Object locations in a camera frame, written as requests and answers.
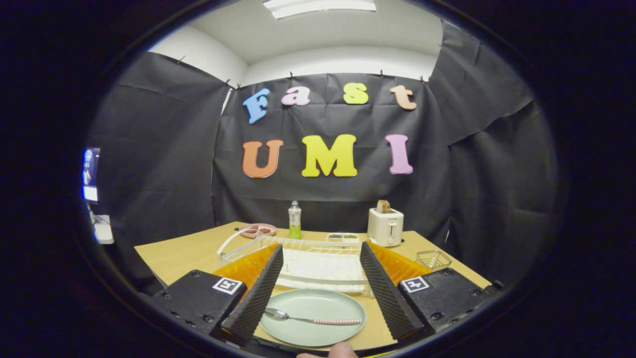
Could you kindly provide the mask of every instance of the green bottle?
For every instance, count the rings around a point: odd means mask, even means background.
[[[291,202],[289,212],[289,238],[300,239],[300,207],[297,201]]]

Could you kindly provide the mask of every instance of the pink spoon handle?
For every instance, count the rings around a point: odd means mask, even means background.
[[[336,324],[336,325],[344,325],[344,324],[360,324],[362,319],[348,319],[348,320],[325,320],[325,319],[316,319],[314,323],[317,324]]]

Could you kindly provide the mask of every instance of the toaster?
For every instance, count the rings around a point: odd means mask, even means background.
[[[366,234],[380,246],[398,246],[402,242],[403,225],[404,214],[401,212],[391,209],[390,213],[383,214],[371,208]]]

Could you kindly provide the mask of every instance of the yellow letter m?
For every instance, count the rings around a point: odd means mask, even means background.
[[[318,176],[320,171],[316,168],[316,161],[322,169],[322,173],[329,175],[333,164],[337,162],[333,170],[335,176],[356,176],[354,168],[354,143],[356,137],[351,134],[341,134],[336,141],[327,148],[320,136],[306,136],[303,143],[307,146],[307,163],[303,170],[303,176]]]

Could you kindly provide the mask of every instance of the green plate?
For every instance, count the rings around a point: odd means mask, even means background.
[[[335,326],[299,320],[275,320],[263,315],[261,327],[279,340],[305,347],[323,347],[347,340],[366,323],[364,307],[345,294],[326,290],[298,289],[270,298],[268,307],[301,319],[362,319],[360,324]]]

